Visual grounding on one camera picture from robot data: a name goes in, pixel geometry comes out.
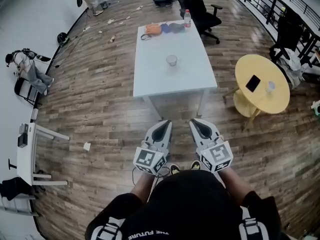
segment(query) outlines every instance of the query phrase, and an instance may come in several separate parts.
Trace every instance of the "orange cloth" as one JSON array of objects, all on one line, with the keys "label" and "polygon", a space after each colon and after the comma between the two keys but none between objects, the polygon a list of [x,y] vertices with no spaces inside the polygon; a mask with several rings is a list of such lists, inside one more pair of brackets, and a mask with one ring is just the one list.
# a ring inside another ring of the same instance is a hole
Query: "orange cloth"
[{"label": "orange cloth", "polygon": [[151,24],[145,26],[146,35],[160,35],[161,33],[161,26],[159,26],[158,24]]}]

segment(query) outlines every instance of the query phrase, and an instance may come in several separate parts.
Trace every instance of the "water bottle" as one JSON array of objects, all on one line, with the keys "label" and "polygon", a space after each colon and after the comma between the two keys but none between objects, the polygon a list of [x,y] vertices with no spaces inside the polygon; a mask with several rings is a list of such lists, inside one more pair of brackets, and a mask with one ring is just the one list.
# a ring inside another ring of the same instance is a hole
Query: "water bottle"
[{"label": "water bottle", "polygon": [[185,10],[184,14],[184,27],[186,28],[186,30],[191,27],[191,14],[188,9]]}]

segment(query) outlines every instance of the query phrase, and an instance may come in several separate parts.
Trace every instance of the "smartphone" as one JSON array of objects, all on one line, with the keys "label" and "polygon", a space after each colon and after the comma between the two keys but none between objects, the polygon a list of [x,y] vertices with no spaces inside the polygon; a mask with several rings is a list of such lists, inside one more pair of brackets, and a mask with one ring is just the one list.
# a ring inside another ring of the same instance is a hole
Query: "smartphone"
[{"label": "smartphone", "polygon": [[247,87],[253,93],[260,81],[261,80],[254,74],[245,87]]}]

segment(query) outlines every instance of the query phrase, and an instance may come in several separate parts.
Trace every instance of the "wooden floor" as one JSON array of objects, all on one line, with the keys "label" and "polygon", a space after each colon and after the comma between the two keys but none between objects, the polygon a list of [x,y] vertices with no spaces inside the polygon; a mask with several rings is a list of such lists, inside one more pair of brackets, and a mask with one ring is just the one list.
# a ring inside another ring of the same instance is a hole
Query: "wooden floor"
[{"label": "wooden floor", "polygon": [[[247,119],[236,111],[232,97],[225,104],[222,95],[236,85],[237,60],[246,54],[268,57],[273,42],[238,1],[204,2],[209,12],[212,3],[223,10],[218,12],[222,24],[213,29],[221,43],[202,38],[218,84],[202,118],[229,141],[232,167],[261,197],[275,196],[282,225],[290,223],[286,232],[298,238],[320,222],[320,122],[310,110],[312,101],[320,99],[319,89],[300,85],[291,91],[284,112],[261,114],[254,127],[242,132]],[[55,82],[40,100],[37,119],[39,125],[70,136],[70,141],[38,140],[37,166],[54,180],[70,182],[46,187],[34,202],[42,215],[37,218],[40,231],[48,239],[84,239],[94,216],[131,190],[136,147],[157,122],[142,99],[133,99],[137,28],[179,20],[179,9],[177,1],[171,8],[155,8],[152,0],[113,0],[103,14],[84,15],[72,30],[70,37],[78,37],[56,64],[78,44],[62,66],[51,68]],[[85,26],[90,29],[82,35]],[[108,43],[113,35],[115,41]],[[199,93],[155,99],[160,113],[173,121],[171,162],[185,168],[196,157],[188,122],[196,117],[199,102]],[[83,149],[85,142],[91,143],[89,152]]]}]

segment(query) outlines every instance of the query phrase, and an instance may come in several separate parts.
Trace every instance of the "white marker cube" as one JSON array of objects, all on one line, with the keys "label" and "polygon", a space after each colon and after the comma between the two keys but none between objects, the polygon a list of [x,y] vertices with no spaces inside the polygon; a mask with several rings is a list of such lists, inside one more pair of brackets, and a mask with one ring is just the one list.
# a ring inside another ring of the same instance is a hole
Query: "white marker cube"
[{"label": "white marker cube", "polygon": [[157,175],[167,162],[164,153],[137,147],[133,159],[134,166],[145,173]]},{"label": "white marker cube", "polygon": [[202,150],[200,159],[214,173],[230,166],[234,156],[228,141]]}]

